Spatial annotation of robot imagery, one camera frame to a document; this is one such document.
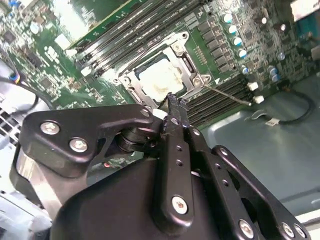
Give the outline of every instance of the blue capacitor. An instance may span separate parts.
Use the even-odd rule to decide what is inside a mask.
[[[280,77],[279,74],[274,75],[274,76],[272,77],[272,79],[271,79],[271,81],[274,82],[274,83],[276,83],[276,82],[278,82],[278,81],[280,81],[280,80],[281,80],[281,77]]]

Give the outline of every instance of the mounting hole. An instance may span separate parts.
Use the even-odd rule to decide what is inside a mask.
[[[229,183],[227,180],[222,180],[223,185],[225,185],[226,187],[229,187]]]
[[[175,118],[171,118],[171,122],[173,122],[175,125],[179,125],[179,121]]]
[[[179,160],[179,159],[177,159],[177,160],[175,161],[175,163],[176,163],[179,167],[182,167],[182,166],[184,165],[184,163],[183,163],[181,160]]]
[[[143,116],[145,116],[145,117],[150,117],[150,113],[149,113],[149,111],[146,110],[146,109],[142,109],[142,110],[140,111],[140,113],[141,113]]]

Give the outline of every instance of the silver screw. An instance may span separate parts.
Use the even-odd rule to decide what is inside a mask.
[[[288,234],[289,237],[291,237],[291,238],[294,238],[294,237],[295,237],[294,232],[292,231],[291,227],[289,227],[288,224],[286,224],[286,223],[283,222],[283,223],[282,223],[282,227],[283,227],[285,233]]]
[[[240,219],[239,221],[239,226],[243,232],[243,234],[249,238],[249,239],[253,239],[255,234],[254,234],[254,230],[252,229],[252,227],[250,226],[250,224],[243,220],[243,219]]]
[[[307,235],[305,234],[305,232],[302,230],[302,228],[300,226],[295,224],[294,228],[297,231],[297,233],[301,235],[301,237],[303,237],[304,239],[307,238]]]
[[[141,113],[143,116],[150,117],[150,113],[149,113],[148,110],[146,110],[146,109],[142,109],[142,110],[140,111],[140,113]]]
[[[74,138],[69,143],[70,148],[77,152],[77,153],[83,153],[88,149],[87,143],[80,139],[80,138]]]
[[[55,135],[60,132],[60,127],[53,122],[44,122],[41,124],[40,129],[42,132],[48,135]]]
[[[188,211],[188,205],[186,201],[179,196],[174,196],[172,198],[172,206],[178,214],[186,214]]]
[[[227,150],[225,150],[224,148],[220,148],[220,152],[223,154],[223,155],[225,155],[225,156],[228,156],[228,152],[227,152]]]
[[[178,120],[175,118],[171,118],[171,122],[173,122],[175,125],[179,125]]]
[[[200,132],[197,130],[197,129],[193,129],[193,133],[195,134],[195,135],[197,135],[197,136],[200,136]]]

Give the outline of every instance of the cable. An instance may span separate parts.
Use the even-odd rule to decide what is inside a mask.
[[[285,92],[287,93],[291,93],[303,100],[305,100],[308,103],[308,109],[307,111],[300,117],[296,118],[296,119],[292,119],[292,120],[279,120],[278,124],[279,125],[295,125],[295,124],[300,124],[302,123],[304,120],[306,120],[308,117],[310,117],[310,115],[312,115],[312,113],[315,111],[316,104],[315,102],[308,97],[306,94],[296,91],[294,89],[290,89],[290,88],[285,88],[284,89]],[[256,117],[255,119],[258,119],[259,117],[263,117],[264,119],[266,119],[267,121],[270,121],[272,119],[275,119],[274,117],[268,115],[268,114],[261,114],[260,116]]]
[[[23,112],[23,113],[27,113],[31,110],[33,110],[36,105],[38,104],[39,102],[39,99],[41,99],[42,101],[45,102],[45,104],[48,106],[48,108],[50,110],[55,110],[55,107],[53,106],[53,104],[46,98],[45,95],[43,95],[42,93],[38,92],[37,90],[34,90],[33,88],[29,87],[29,86],[26,86],[24,84],[16,84],[14,81],[11,81],[9,79],[6,79],[4,77],[0,77],[0,83],[6,83],[6,84],[11,84],[11,85],[15,85],[17,87],[20,87],[24,90],[27,90],[28,92],[31,92],[35,95],[35,100],[32,104],[32,106],[28,109],[24,109],[24,110],[18,110],[16,113],[19,113],[19,112]]]
[[[217,92],[218,94],[224,95],[224,96],[232,99],[233,101],[235,101],[235,102],[237,102],[237,103],[239,103],[239,104],[247,105],[247,106],[249,106],[249,107],[252,106],[252,103],[249,102],[249,101],[241,100],[241,99],[239,99],[239,98],[236,98],[235,96],[232,96],[232,95],[230,95],[230,94],[228,94],[228,93],[225,93],[225,92],[223,92],[223,91],[220,91],[220,90],[218,90],[218,89],[216,89],[216,88],[214,88],[214,87],[208,86],[208,85],[205,85],[205,87],[208,88],[208,89],[210,89],[210,90],[212,90],[212,91]]]

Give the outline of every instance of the capacitor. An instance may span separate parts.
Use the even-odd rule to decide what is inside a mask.
[[[222,16],[222,21],[226,24],[232,23],[233,17],[231,13],[226,13]]]
[[[287,29],[287,25],[285,23],[277,23],[273,25],[273,28],[275,30],[278,30],[279,32],[285,32]]]
[[[268,10],[265,8],[265,7],[263,7],[262,8],[262,13],[263,13],[263,16],[265,16],[267,19],[269,18],[269,12],[268,12]]]
[[[241,46],[242,39],[240,37],[236,36],[234,39],[232,39],[232,44],[235,46]]]
[[[237,26],[236,25],[230,25],[226,28],[226,31],[229,33],[229,34],[235,34],[237,32]]]
[[[244,49],[239,49],[238,52],[237,52],[237,55],[239,58],[244,58],[245,56],[247,56],[247,51],[244,50]]]
[[[241,66],[241,72],[243,75],[247,75],[249,73],[249,68],[247,68],[246,66],[242,65]]]
[[[33,33],[33,34],[38,34],[38,33],[41,33],[43,30],[43,27],[41,26],[41,24],[37,23],[37,22],[31,22],[30,24],[30,31]]]
[[[280,75],[279,75],[279,74],[276,74],[276,75],[274,75],[274,76],[271,78],[271,81],[272,81],[273,83],[276,83],[276,82],[280,81],[280,79],[281,79]]]
[[[272,79],[274,75],[278,74],[278,69],[275,66],[269,66],[267,68],[267,72],[270,75],[270,78]]]
[[[283,61],[286,59],[286,55],[283,52],[280,52],[277,58],[279,61]]]
[[[254,22],[259,25],[265,25],[267,23],[267,18],[266,17],[258,17],[254,20]]]

